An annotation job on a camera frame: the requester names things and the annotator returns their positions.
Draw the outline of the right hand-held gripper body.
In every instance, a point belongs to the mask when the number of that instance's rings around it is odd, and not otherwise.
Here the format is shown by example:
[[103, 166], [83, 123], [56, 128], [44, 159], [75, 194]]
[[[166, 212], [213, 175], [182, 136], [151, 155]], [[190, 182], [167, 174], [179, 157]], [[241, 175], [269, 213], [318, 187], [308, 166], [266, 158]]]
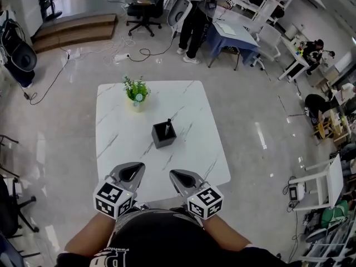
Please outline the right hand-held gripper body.
[[182, 196], [187, 211], [193, 216], [207, 220], [223, 208], [223, 194], [199, 174], [176, 169], [169, 172], [169, 177], [175, 190]]

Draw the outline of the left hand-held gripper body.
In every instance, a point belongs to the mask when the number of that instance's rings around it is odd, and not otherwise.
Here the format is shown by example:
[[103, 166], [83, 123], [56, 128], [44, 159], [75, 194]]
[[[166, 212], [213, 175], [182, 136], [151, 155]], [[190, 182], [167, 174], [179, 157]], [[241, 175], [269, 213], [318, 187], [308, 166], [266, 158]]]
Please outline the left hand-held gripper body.
[[100, 180], [93, 192], [96, 211], [116, 220], [127, 213], [137, 197], [137, 189], [145, 173], [142, 162], [128, 162], [115, 166]]

